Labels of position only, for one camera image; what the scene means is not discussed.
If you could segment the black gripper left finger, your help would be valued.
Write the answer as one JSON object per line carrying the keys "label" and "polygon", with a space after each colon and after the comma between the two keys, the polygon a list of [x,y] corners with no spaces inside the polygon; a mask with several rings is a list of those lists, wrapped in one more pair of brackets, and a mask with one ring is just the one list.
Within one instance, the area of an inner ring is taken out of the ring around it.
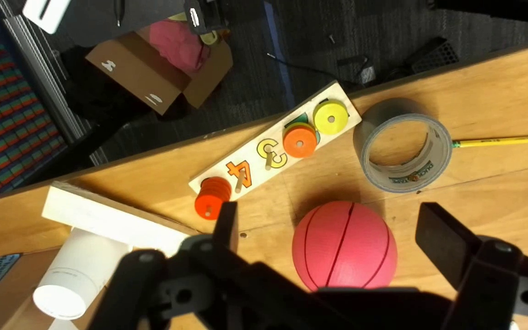
{"label": "black gripper left finger", "polygon": [[221,240],[222,245],[235,251],[237,249],[237,201],[226,201],[221,209],[221,214],[217,218],[217,225],[213,234]]}

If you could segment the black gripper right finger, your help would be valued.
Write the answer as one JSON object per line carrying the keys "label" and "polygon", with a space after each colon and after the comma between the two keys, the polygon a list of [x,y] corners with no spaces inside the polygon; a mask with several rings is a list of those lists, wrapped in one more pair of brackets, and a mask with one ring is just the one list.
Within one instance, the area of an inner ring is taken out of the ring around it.
{"label": "black gripper right finger", "polygon": [[483,245],[474,231],[437,201],[420,205],[415,242],[455,289]]}

